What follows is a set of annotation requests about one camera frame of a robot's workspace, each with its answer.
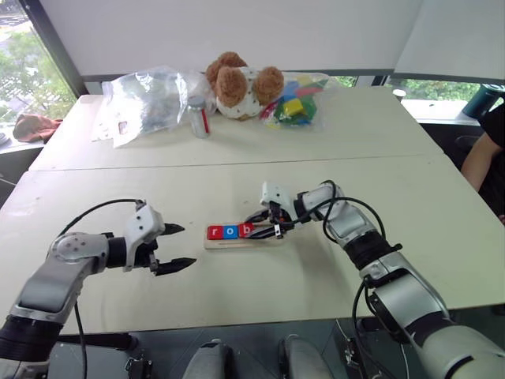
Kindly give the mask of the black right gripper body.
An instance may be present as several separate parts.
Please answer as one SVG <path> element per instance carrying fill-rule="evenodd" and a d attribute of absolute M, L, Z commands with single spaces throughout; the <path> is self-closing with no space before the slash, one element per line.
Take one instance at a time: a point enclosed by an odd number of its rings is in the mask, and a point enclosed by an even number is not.
<path fill-rule="evenodd" d="M 273 224 L 275 237 L 277 239 L 283 238 L 282 223 L 283 223 L 283 210 L 281 205 L 270 201 L 269 202 L 270 217 L 269 220 Z"/>

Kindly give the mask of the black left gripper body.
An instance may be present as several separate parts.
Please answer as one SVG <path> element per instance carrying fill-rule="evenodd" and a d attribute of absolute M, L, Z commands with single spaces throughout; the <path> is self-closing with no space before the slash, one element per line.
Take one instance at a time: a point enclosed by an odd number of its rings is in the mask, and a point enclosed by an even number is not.
<path fill-rule="evenodd" d="M 162 276 L 166 274 L 163 264 L 160 264 L 159 259 L 155 256 L 155 251 L 158 249 L 157 238 L 164 236 L 165 234 L 165 231 L 161 232 L 148 243 L 148 247 L 150 249 L 150 252 L 148 253 L 149 269 L 155 276 Z"/>

